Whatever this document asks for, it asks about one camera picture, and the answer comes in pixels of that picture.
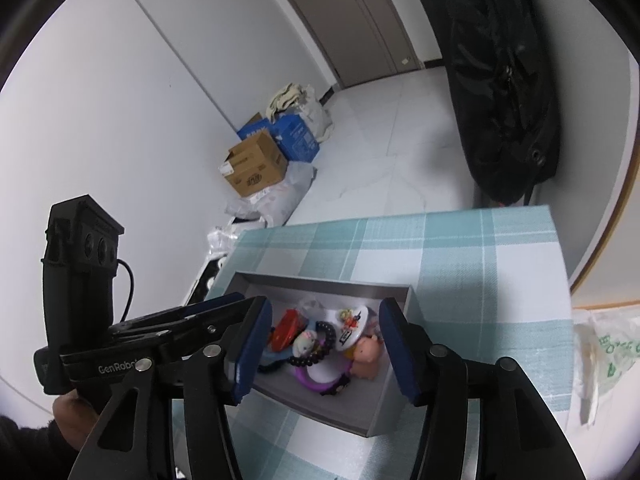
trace door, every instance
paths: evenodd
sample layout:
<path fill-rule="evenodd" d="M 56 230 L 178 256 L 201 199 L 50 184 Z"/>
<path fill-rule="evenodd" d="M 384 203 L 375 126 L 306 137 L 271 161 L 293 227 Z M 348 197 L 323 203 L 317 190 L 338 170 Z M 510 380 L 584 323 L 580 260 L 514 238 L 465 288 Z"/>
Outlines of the door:
<path fill-rule="evenodd" d="M 390 0 L 290 0 L 344 87 L 418 68 Z"/>

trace metal screw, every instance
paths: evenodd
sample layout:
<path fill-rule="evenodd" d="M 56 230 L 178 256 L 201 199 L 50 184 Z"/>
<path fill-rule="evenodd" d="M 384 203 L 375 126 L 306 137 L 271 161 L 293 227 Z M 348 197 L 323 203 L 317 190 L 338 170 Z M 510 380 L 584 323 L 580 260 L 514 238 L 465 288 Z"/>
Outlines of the metal screw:
<path fill-rule="evenodd" d="M 220 355 L 220 352 L 222 352 L 222 348 L 218 345 L 207 345 L 202 350 L 205 357 L 216 357 Z"/>
<path fill-rule="evenodd" d="M 449 350 L 444 345 L 433 345 L 429 348 L 429 353 L 434 357 L 444 357 L 449 353 Z"/>
<path fill-rule="evenodd" d="M 147 370 L 149 370 L 149 368 L 151 368 L 151 365 L 153 363 L 154 362 L 148 357 L 143 357 L 139 361 L 136 361 L 136 370 L 139 372 L 146 372 Z"/>
<path fill-rule="evenodd" d="M 513 372 L 518 368 L 518 364 L 510 357 L 503 357 L 500 359 L 500 368 L 507 370 L 508 372 Z"/>

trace table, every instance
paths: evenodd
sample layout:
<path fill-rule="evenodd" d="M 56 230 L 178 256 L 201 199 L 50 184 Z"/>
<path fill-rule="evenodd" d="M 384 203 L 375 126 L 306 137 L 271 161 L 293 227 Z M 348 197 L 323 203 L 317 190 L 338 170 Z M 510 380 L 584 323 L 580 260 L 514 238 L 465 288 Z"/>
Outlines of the table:
<path fill-rule="evenodd" d="M 411 284 L 434 342 L 466 359 L 509 355 L 564 426 L 573 375 L 571 303 L 548 208 L 500 208 L 341 220 L 246 232 L 209 298 L 236 270 Z M 256 392 L 228 409 L 245 480 L 407 479 L 424 409 L 395 433 L 362 438 Z M 479 407 L 468 414 L 464 478 L 475 478 Z"/>

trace pink pig figurine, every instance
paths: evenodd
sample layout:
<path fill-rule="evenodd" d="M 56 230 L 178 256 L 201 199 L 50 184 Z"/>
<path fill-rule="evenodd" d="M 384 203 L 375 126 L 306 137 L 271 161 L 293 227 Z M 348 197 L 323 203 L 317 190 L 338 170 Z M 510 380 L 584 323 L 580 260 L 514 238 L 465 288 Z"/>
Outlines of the pink pig figurine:
<path fill-rule="evenodd" d="M 351 375 L 361 379 L 375 379 L 378 374 L 378 359 L 381 355 L 382 343 L 376 336 L 361 337 L 353 353 Z"/>

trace blue gripper pad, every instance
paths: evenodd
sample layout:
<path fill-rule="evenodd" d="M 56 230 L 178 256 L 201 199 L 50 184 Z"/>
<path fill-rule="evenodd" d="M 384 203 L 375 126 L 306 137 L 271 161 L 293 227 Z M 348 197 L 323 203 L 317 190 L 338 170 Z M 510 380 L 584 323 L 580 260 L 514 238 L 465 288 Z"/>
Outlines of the blue gripper pad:
<path fill-rule="evenodd" d="M 404 329 L 408 326 L 407 320 L 398 304 L 387 299 L 380 303 L 378 322 L 400 391 L 414 404 L 420 394 L 420 388 L 415 377 L 414 356 L 404 336 Z"/>
<path fill-rule="evenodd" d="M 273 313 L 269 300 L 263 296 L 255 298 L 254 304 L 244 318 L 244 323 L 252 322 L 253 325 L 250 327 L 236 358 L 235 377 L 229 378 L 234 382 L 232 395 L 236 402 L 240 402 L 251 391 L 262 351 L 267 346 L 272 319 Z"/>
<path fill-rule="evenodd" d="M 187 317 L 192 316 L 193 314 L 200 314 L 207 310 L 212 310 L 214 308 L 242 300 L 244 300 L 244 295 L 240 294 L 240 292 L 232 292 L 231 294 L 220 296 L 219 298 L 213 298 L 212 300 L 201 301 L 200 303 L 189 305 L 185 307 L 183 316 Z"/>

